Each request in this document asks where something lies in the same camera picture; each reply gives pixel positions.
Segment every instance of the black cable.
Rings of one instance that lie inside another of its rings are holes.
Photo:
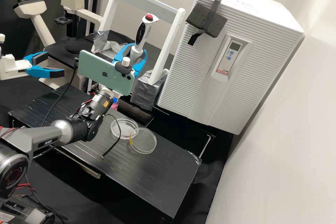
[[[57,100],[55,101],[55,103],[51,106],[51,108],[49,109],[48,113],[46,114],[42,124],[40,127],[42,127],[47,119],[47,117],[49,116],[49,114],[51,113],[52,109],[55,107],[55,105],[58,103],[58,101],[64,96],[65,92],[69,89],[69,87],[71,86],[71,83],[75,77],[75,73],[76,73],[76,69],[77,69],[77,66],[78,66],[78,58],[75,58],[75,61],[73,63],[73,72],[72,72],[72,77],[71,77],[71,80],[70,82],[68,83],[67,87],[64,89],[63,93],[57,98]]]
[[[27,173],[24,175],[24,177],[26,178],[27,183],[29,183],[29,180],[28,180],[28,177],[27,177]],[[48,206],[48,205],[42,203],[42,201],[37,197],[37,193],[36,193],[33,189],[30,188],[30,191],[31,191],[31,193],[33,194],[33,196],[35,197],[35,199],[37,200],[37,202],[38,202],[42,207],[44,207],[45,209],[49,210],[50,212],[53,212],[53,213],[60,219],[60,221],[61,221],[63,224],[65,224],[64,220],[67,221],[67,220],[68,220],[67,217],[65,217],[64,215],[58,213],[54,208],[52,208],[52,207],[50,207],[50,206]]]
[[[37,158],[37,157],[40,157],[40,156],[43,156],[44,154],[48,153],[49,151],[51,151],[52,149],[55,148],[54,145],[49,145],[49,146],[50,146],[50,147],[49,147],[47,150],[41,152],[40,154],[37,154],[36,156],[33,156],[33,159],[35,159],[35,158]]]
[[[104,154],[102,154],[102,155],[100,155],[100,158],[101,159],[104,159],[105,158],[105,156],[113,149],[113,147],[119,142],[119,140],[120,140],[120,138],[121,138],[121,128],[120,128],[120,126],[119,126],[119,123],[118,123],[118,120],[113,116],[113,115],[111,115],[111,114],[106,114],[105,116],[112,116],[114,119],[115,119],[115,121],[117,122],[117,125],[118,125],[118,128],[119,128],[119,137],[118,137],[118,140],[117,141],[115,141],[115,143],[114,144],[112,144],[112,146],[107,150],[107,151],[105,151],[105,153]]]

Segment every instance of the white frame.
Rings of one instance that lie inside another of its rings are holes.
[[[99,26],[99,31],[110,30],[119,0],[108,0],[103,19]],[[176,37],[177,31],[183,21],[186,10],[183,8],[175,9],[158,0],[123,0],[130,5],[146,12],[153,13],[158,18],[171,24],[167,38],[162,46],[159,57],[154,66],[153,72],[149,78],[148,84],[156,83],[162,74],[172,43]]]

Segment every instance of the small knob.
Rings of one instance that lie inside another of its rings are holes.
[[[5,35],[4,34],[0,34],[0,43],[5,42]]]
[[[130,59],[130,58],[128,58],[128,57],[124,57],[124,58],[122,59],[121,64],[122,64],[124,67],[128,67],[128,66],[130,65],[130,62],[131,62],[131,59]]]
[[[151,15],[151,14],[147,14],[147,15],[145,16],[145,18],[146,18],[148,21],[153,21],[153,15]]]

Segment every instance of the robotic arm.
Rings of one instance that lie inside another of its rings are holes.
[[[113,103],[111,90],[102,88],[65,120],[56,120],[49,127],[2,128],[0,135],[0,202],[6,202],[25,175],[33,152],[48,145],[62,146],[76,141],[91,141],[103,117]]]

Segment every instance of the black curtain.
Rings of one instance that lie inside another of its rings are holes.
[[[47,10],[41,15],[53,35],[55,41],[66,39],[65,26],[56,25],[54,19],[64,15],[61,0],[44,0]],[[0,0],[0,33],[5,34],[6,40],[2,54],[13,54],[15,59],[43,50],[44,46],[35,31],[30,19],[21,19],[13,11],[17,0]],[[85,35],[86,21],[81,20],[78,26],[78,36]]]

